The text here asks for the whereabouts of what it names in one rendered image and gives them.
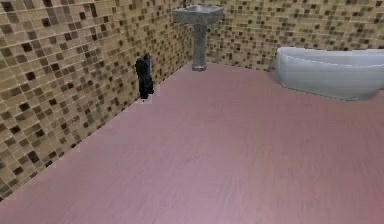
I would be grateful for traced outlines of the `white bathtub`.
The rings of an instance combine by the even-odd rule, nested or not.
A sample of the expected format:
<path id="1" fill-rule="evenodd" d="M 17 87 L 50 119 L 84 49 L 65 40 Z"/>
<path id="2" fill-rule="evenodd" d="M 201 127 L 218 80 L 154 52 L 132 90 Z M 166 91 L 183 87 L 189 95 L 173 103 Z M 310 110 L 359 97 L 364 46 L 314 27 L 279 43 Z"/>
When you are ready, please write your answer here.
<path id="1" fill-rule="evenodd" d="M 289 89 L 361 100 L 384 89 L 384 49 L 318 50 L 279 47 L 276 76 Z"/>

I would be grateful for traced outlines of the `grey pedestal sink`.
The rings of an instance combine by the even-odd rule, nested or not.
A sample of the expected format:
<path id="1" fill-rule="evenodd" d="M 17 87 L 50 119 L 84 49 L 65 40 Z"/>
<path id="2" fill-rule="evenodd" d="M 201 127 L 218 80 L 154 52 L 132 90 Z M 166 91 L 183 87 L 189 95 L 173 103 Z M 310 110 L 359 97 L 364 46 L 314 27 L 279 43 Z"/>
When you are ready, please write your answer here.
<path id="1" fill-rule="evenodd" d="M 174 9 L 172 15 L 175 23 L 193 26 L 192 70 L 205 71 L 207 69 L 205 59 L 207 27 L 223 19 L 224 8 L 221 6 L 190 5 Z"/>

